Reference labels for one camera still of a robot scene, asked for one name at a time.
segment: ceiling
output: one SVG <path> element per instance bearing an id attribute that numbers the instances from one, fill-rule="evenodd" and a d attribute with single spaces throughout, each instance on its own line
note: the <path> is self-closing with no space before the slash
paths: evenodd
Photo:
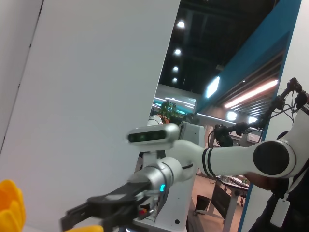
<path id="1" fill-rule="evenodd" d="M 280 68 L 283 59 L 283 52 L 277 54 L 259 69 L 251 73 L 248 77 L 231 88 L 225 95 L 218 99 L 217 105 L 224 107 L 224 104 L 233 101 L 234 99 L 250 92 L 263 84 L 269 83 L 272 80 L 278 80 Z M 260 116 L 270 106 L 272 98 L 275 94 L 276 87 L 272 87 L 262 93 L 249 98 L 233 107 L 231 110 L 248 114 L 252 116 Z"/>
<path id="2" fill-rule="evenodd" d="M 181 0 L 159 83 L 202 94 L 278 2 Z"/>

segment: yellow object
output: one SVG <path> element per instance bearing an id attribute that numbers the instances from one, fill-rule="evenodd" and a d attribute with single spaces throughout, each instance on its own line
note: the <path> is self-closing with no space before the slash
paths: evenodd
<path id="1" fill-rule="evenodd" d="M 88 226 L 78 229 L 69 230 L 67 232 L 104 232 L 101 226 Z"/>
<path id="2" fill-rule="evenodd" d="M 0 182 L 0 231 L 21 232 L 26 222 L 22 191 L 12 180 Z"/>

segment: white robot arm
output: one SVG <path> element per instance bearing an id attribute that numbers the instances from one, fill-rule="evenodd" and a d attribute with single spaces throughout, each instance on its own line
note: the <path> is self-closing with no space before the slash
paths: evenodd
<path id="1" fill-rule="evenodd" d="M 134 173 L 128 182 L 115 191 L 98 197 L 91 197 L 86 203 L 69 210 L 61 219 L 62 230 L 73 228 L 77 223 L 89 218 L 103 219 L 105 232 L 112 232 L 116 226 L 125 226 L 133 219 L 144 219 L 155 211 L 156 203 L 173 184 L 191 178 L 196 168 L 208 176 L 239 175 L 248 172 L 280 178 L 292 177 L 306 167 L 309 159 L 309 104 L 301 85 L 293 78 L 288 88 L 278 96 L 254 128 L 262 129 L 270 119 L 274 109 L 281 109 L 284 98 L 290 91 L 298 93 L 295 100 L 299 110 L 291 130 L 279 140 L 263 141 L 248 148 L 220 147 L 205 149 L 186 141 L 178 140 L 180 130 L 175 124 L 136 128 L 127 139 L 141 152 L 153 153 L 165 150 L 166 156 L 156 163 Z M 240 124 L 233 127 L 237 133 L 252 125 Z M 224 135 L 217 135 L 219 144 L 228 145 L 229 128 L 219 128 Z M 139 213 L 140 205 L 153 199 L 146 214 Z"/>

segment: black trash can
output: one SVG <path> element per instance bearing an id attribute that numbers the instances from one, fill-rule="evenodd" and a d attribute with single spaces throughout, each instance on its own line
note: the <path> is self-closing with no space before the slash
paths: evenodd
<path id="1" fill-rule="evenodd" d="M 197 196 L 197 203 L 196 203 L 196 206 L 195 206 L 195 211 L 207 209 L 210 202 L 211 202 L 211 200 L 208 197 L 198 195 Z"/>

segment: teal light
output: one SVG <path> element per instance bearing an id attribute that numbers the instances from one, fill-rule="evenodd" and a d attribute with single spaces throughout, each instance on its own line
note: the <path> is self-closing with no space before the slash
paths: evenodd
<path id="1" fill-rule="evenodd" d="M 165 190 L 165 184 L 161 185 L 160 192 L 164 192 L 164 190 Z"/>

